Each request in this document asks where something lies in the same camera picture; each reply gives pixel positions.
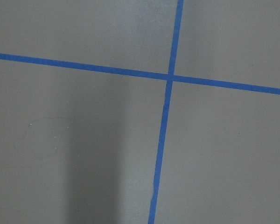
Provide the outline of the brown paper table mat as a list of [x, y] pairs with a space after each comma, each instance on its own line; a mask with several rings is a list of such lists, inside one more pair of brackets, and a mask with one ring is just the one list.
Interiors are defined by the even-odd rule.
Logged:
[[280, 0], [0, 0], [0, 224], [280, 224]]

